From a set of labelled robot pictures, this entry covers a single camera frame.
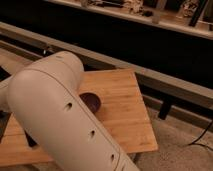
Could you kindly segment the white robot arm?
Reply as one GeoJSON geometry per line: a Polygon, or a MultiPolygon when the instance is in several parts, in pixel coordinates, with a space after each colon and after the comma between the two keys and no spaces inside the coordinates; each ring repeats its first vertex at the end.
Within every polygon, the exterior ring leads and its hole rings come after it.
{"type": "Polygon", "coordinates": [[[63,171],[139,171],[78,95],[81,60],[61,51],[16,69],[0,82],[0,109],[63,171]]]}

